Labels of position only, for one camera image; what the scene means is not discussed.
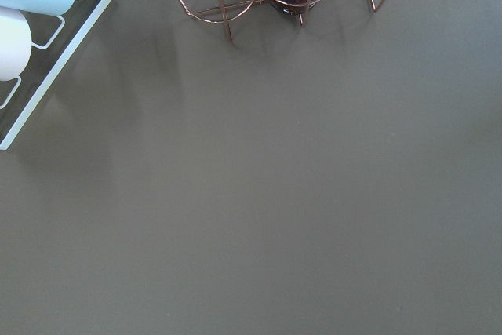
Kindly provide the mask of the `white cup rack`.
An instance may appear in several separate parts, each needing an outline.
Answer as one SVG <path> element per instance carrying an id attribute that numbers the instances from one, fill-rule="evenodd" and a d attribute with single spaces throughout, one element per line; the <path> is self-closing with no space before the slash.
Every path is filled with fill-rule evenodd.
<path id="1" fill-rule="evenodd" d="M 31 28 L 24 70 L 1 82 L 1 149 L 6 151 L 111 0 L 75 0 L 61 16 L 23 12 Z"/>

